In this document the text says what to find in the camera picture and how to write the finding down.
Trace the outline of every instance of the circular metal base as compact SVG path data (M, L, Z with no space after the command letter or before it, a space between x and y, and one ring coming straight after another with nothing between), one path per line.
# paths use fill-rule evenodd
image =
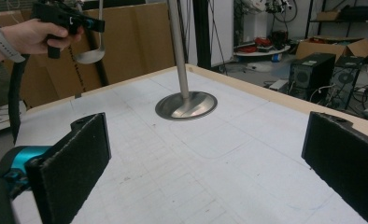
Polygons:
M163 119L198 119L211 113L217 106L213 95L201 91L190 91L189 98L183 99L181 92L163 98L155 111Z

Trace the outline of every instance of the smartwatch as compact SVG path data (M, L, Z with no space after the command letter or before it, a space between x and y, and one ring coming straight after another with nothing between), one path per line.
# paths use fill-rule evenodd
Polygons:
M12 46L7 42L3 33L0 31L0 51L11 61L15 63L21 63L24 61L24 58L18 53Z

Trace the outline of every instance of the computer tower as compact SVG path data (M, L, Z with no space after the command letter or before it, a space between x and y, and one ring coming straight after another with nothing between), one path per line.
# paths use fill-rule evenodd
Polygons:
M333 75L335 54L313 53L290 66L289 95L319 101L327 95L327 87Z
M356 56L341 56L338 59L331 79L333 87L329 89L331 108L347 109L363 60Z

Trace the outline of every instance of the pistol grip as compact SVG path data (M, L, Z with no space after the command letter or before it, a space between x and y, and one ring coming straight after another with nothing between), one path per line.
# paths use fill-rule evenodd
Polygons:
M48 35L47 39L60 39L60 37L57 37L55 35ZM48 46L48 57L51 59L59 59L60 58L60 49Z

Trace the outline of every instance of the hand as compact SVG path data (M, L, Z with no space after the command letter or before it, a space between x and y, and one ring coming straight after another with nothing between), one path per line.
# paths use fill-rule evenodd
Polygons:
M71 43L76 43L84 33L82 27L78 28L76 35L51 22L42 22L32 19L12 26L2 27L6 40L11 46L22 54L42 54L48 52L48 45L63 50ZM48 39L47 35L56 35L61 39Z

